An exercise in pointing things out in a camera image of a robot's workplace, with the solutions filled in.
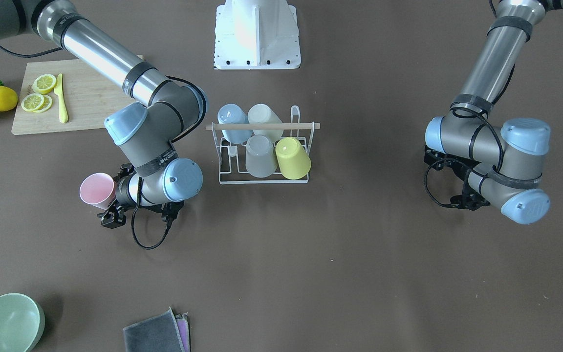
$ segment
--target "robotic arm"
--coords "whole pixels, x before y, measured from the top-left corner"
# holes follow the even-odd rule
[[[115,177],[116,201],[103,214],[102,225],[123,225],[123,212],[138,206],[160,212],[158,206],[177,203],[176,216],[183,200],[199,192],[203,176],[196,163],[178,157],[172,142],[201,123],[205,94],[159,73],[78,14],[68,0],[0,0],[0,39],[31,32],[68,50],[138,101],[105,120],[132,167],[124,165]]]
[[[536,222],[549,210],[549,196],[538,188],[549,151],[549,125],[515,118],[497,133],[487,118],[534,25],[552,9],[563,9],[563,1],[501,1],[485,47],[449,113],[427,126],[425,163],[436,170],[450,167],[465,183],[451,204],[431,196],[441,206],[476,210],[491,204],[518,223]]]

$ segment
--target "white wire rack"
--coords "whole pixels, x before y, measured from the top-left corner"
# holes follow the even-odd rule
[[[242,185],[248,183],[308,183],[310,173],[299,180],[288,180],[277,169],[271,176],[257,178],[251,176],[244,166],[246,142],[233,145],[218,136],[219,130],[284,130],[282,138],[292,136],[299,140],[306,153],[310,155],[314,130],[320,129],[320,123],[301,123],[301,112],[297,105],[290,108],[290,123],[212,123],[206,130],[212,131],[214,145],[218,155],[218,181],[221,185]],[[310,131],[309,138],[300,136],[301,131]]]

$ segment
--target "cup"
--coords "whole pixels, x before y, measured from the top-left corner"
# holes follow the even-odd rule
[[[103,172],[91,174],[80,185],[81,200],[99,209],[106,210],[114,200],[116,182]]]
[[[219,123],[248,123],[244,111],[236,104],[223,105],[218,110]],[[241,144],[253,134],[252,130],[222,130],[223,136],[232,144]]]
[[[310,172],[312,162],[298,139],[286,137],[277,142],[275,154],[281,174],[289,180],[299,180]]]
[[[254,177],[268,177],[277,170],[273,142],[264,134],[256,134],[246,141],[244,158],[247,172]]]
[[[247,119],[249,123],[282,123],[273,110],[265,104],[253,105],[249,109]],[[264,134],[271,142],[275,143],[282,137],[283,130],[253,130],[253,133]]]

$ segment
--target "brown tabletop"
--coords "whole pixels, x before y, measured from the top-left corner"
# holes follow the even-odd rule
[[[106,130],[14,136],[0,113],[0,295],[44,308],[37,352],[123,351],[123,327],[189,312],[195,352],[563,351],[563,11],[534,29],[494,109],[501,126],[552,128],[549,214],[518,225],[494,207],[442,209],[425,194],[424,131],[472,68],[493,22],[485,1],[295,0],[302,65],[213,69],[220,0],[76,0],[78,11],[161,72],[202,87],[205,124],[236,103],[320,122],[307,184],[220,185],[212,133],[176,143],[203,170],[165,243],[137,247],[78,197],[127,159]],[[34,35],[0,41],[23,53]],[[20,91],[27,62],[0,51]],[[443,202],[460,190],[432,173]],[[139,212],[144,243],[164,229]]]

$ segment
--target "mint green bowl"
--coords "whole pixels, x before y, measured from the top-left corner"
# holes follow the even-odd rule
[[[0,352],[28,352],[43,334],[43,308],[20,293],[0,296]]]

